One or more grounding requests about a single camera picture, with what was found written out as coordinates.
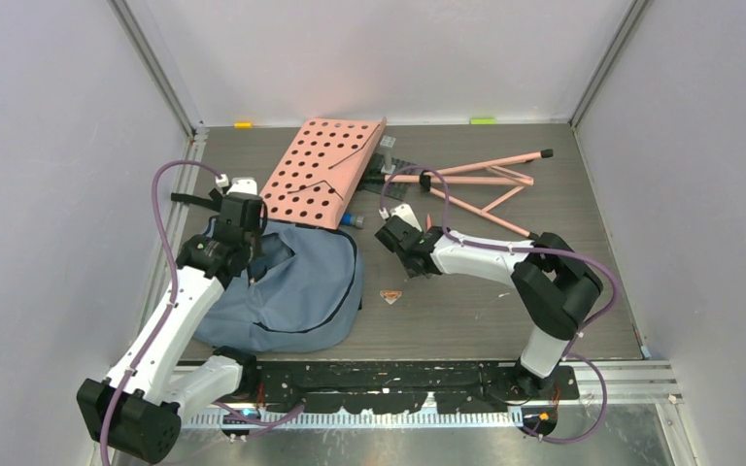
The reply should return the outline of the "blue fabric backpack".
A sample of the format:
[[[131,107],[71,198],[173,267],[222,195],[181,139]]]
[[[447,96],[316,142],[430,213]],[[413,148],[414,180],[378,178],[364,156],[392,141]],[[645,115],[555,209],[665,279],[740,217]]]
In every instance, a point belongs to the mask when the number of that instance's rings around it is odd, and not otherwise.
[[[194,339],[248,352],[311,352],[349,335],[364,288],[364,263],[349,234],[274,221],[258,196],[171,198],[215,211],[207,229],[186,240],[175,259],[178,269],[192,267],[223,287]],[[227,273],[235,227],[261,241],[263,255],[254,264],[264,264],[267,273],[259,281]]]

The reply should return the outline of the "small orange triangle wrapper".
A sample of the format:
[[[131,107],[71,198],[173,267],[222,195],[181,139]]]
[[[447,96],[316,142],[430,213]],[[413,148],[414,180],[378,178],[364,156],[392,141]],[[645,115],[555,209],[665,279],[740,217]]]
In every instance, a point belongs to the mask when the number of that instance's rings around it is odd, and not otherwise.
[[[401,296],[402,292],[399,290],[381,290],[380,296],[389,304],[394,304]]]

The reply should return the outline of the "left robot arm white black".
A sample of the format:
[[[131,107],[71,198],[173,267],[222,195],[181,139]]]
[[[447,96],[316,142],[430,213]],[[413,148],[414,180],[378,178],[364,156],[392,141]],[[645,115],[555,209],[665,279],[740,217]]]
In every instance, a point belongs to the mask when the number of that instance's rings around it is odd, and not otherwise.
[[[213,232],[191,237],[168,259],[171,283],[131,347],[102,381],[82,383],[77,403],[103,464],[112,449],[156,464],[176,444],[183,421],[224,396],[246,402],[257,394],[256,359],[238,349],[223,349],[179,379],[172,375],[202,318],[261,253],[266,225],[259,196],[225,194]]]

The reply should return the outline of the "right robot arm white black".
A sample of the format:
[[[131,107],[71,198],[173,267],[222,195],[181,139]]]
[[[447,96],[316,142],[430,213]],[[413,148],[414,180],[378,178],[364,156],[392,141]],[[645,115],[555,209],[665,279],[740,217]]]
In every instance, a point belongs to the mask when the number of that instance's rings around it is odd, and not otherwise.
[[[554,233],[505,242],[440,226],[422,230],[392,216],[375,237],[410,277],[465,275],[517,291],[533,322],[512,371],[527,398],[540,398],[554,386],[554,371],[603,291],[598,275]]]

